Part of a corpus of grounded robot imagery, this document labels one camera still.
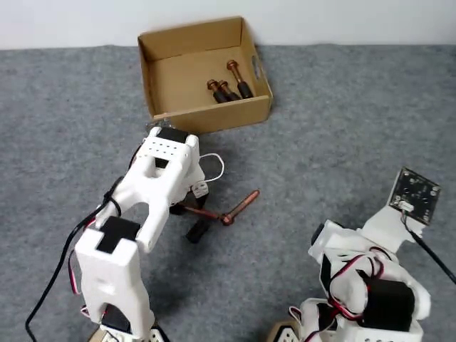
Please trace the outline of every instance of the box handle hole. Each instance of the box handle hole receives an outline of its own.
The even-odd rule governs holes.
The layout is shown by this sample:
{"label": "box handle hole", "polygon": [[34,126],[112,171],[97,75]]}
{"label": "box handle hole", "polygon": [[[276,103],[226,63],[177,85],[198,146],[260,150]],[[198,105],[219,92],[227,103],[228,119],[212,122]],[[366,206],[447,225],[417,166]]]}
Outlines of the box handle hole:
{"label": "box handle hole", "polygon": [[252,68],[254,69],[255,78],[259,80],[261,77],[261,69],[256,56],[252,56]]}

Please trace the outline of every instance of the circuit board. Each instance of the circuit board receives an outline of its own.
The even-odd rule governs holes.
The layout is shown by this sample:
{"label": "circuit board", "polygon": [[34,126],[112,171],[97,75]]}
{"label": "circuit board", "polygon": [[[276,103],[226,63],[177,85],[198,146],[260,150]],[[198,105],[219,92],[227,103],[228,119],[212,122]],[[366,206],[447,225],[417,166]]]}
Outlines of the circuit board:
{"label": "circuit board", "polygon": [[408,216],[429,225],[440,191],[441,188],[438,184],[403,167],[394,186],[389,205],[401,211],[400,202],[405,201],[413,206],[413,211],[409,212]]}

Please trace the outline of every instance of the carpet floor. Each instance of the carpet floor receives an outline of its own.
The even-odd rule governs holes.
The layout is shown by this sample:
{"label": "carpet floor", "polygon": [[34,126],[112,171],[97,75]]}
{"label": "carpet floor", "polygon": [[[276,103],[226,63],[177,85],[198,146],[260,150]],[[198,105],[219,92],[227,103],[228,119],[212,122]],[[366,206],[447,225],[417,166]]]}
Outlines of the carpet floor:
{"label": "carpet floor", "polygon": [[[456,46],[259,47],[275,95],[265,123],[200,137],[226,162],[207,208],[258,200],[198,245],[191,214],[171,217],[142,275],[174,342],[264,341],[288,305],[322,296],[307,255],[325,219],[360,227],[387,200],[397,171],[442,186],[425,241],[456,267]],[[145,136],[136,48],[0,51],[1,339],[27,341],[24,321],[68,233],[125,172]],[[207,174],[219,165],[205,161]],[[147,207],[126,217],[141,222]],[[455,287],[416,244],[401,264],[430,292],[424,341],[456,336]],[[32,329],[39,341],[86,341],[65,270]]]}

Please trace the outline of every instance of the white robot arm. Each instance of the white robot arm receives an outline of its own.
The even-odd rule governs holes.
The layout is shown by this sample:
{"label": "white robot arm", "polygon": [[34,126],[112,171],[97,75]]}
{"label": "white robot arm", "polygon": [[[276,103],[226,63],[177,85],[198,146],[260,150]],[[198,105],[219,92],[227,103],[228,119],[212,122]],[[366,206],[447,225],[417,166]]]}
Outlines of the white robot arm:
{"label": "white robot arm", "polygon": [[[205,200],[208,189],[199,161],[196,136],[153,128],[109,204],[97,214],[97,229],[86,229],[76,244],[88,315],[119,341],[151,339],[155,316],[140,275],[139,250],[152,251],[170,207],[188,192]],[[149,206],[141,227],[118,217],[140,202]]]}
{"label": "white robot arm", "polygon": [[430,314],[430,295],[395,253],[405,240],[421,236],[439,193],[438,185],[403,168],[386,206],[363,228],[346,229],[329,220],[321,224],[309,255],[321,266],[326,299],[292,306],[297,333],[283,326],[276,341],[421,342],[418,321]]}

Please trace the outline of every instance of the open cardboard box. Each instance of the open cardboard box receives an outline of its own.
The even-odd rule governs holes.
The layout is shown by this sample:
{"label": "open cardboard box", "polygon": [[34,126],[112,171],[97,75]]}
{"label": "open cardboard box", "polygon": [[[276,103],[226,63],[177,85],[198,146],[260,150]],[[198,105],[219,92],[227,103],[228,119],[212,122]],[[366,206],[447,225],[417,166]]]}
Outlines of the open cardboard box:
{"label": "open cardboard box", "polygon": [[[268,118],[272,93],[246,21],[241,17],[186,25],[138,37],[145,98],[153,121],[207,133]],[[206,82],[226,80],[237,92],[227,61],[234,59],[253,98],[216,103]]]}

